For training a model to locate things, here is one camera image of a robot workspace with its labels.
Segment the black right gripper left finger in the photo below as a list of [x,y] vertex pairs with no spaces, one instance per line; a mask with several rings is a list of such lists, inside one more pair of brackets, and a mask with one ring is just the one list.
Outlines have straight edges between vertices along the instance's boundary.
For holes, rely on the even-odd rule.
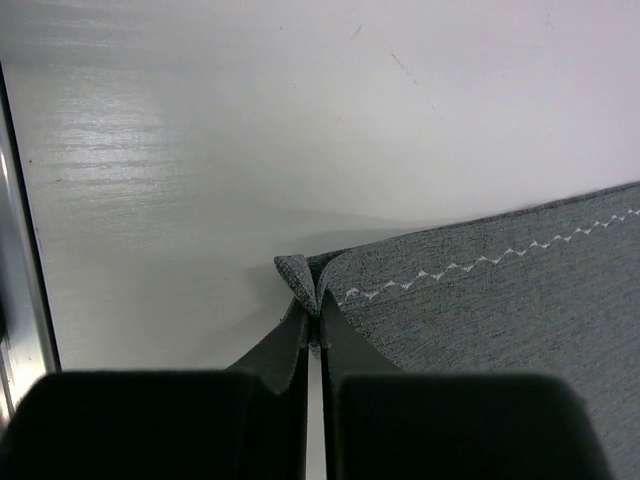
[[301,479],[308,317],[223,370],[67,371],[40,379],[1,441],[5,479]]

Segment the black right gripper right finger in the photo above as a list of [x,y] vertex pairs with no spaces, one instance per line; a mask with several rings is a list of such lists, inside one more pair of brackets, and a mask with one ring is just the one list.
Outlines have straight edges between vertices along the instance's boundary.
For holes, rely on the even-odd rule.
[[331,479],[609,479],[581,399],[557,378],[411,374],[326,294],[318,324]]

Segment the grey cloth napkin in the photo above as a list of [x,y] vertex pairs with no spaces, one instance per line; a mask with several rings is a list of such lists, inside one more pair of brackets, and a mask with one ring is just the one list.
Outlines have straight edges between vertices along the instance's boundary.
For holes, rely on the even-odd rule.
[[404,370],[563,378],[615,477],[638,477],[637,184],[274,263],[310,314],[331,294]]

